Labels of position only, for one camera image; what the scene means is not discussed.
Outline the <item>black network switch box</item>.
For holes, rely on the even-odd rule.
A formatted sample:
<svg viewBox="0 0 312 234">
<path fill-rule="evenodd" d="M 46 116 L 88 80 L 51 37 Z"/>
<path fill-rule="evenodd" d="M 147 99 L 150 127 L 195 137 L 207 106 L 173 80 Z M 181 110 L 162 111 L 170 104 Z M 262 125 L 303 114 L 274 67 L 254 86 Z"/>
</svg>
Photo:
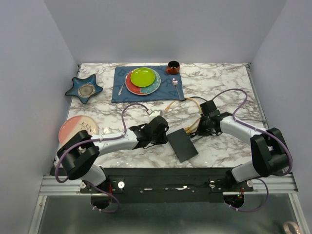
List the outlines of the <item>black network switch box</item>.
<svg viewBox="0 0 312 234">
<path fill-rule="evenodd" d="M 198 155 L 197 149 L 183 128 L 168 134 L 167 138 L 180 163 Z"/>
</svg>

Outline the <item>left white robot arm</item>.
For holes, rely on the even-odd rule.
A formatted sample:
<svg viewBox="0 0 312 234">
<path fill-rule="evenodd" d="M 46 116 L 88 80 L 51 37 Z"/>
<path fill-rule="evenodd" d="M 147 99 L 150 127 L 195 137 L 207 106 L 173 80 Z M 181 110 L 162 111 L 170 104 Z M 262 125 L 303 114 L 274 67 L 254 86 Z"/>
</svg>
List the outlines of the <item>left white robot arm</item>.
<svg viewBox="0 0 312 234">
<path fill-rule="evenodd" d="M 104 169 L 94 164 L 99 156 L 121 150 L 146 148 L 149 144 L 167 143 L 168 122 L 161 116 L 147 124 L 132 126 L 125 133 L 105 136 L 90 135 L 86 130 L 76 133 L 57 152 L 59 158 L 55 170 L 58 182 L 81 179 L 98 192 L 108 187 Z"/>
</svg>

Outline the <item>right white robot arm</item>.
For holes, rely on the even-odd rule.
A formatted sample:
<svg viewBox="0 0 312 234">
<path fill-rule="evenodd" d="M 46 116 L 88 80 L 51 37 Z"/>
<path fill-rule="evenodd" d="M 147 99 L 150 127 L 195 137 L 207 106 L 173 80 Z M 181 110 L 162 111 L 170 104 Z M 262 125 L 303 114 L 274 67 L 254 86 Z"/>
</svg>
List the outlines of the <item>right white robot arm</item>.
<svg viewBox="0 0 312 234">
<path fill-rule="evenodd" d="M 250 179 L 281 176 L 283 169 L 291 168 L 292 158 L 279 129 L 257 128 L 235 119 L 231 113 L 221 113 L 213 100 L 200 104 L 200 108 L 197 135 L 230 134 L 251 148 L 251 161 L 228 170 L 221 180 L 228 190 L 235 191 Z"/>
</svg>

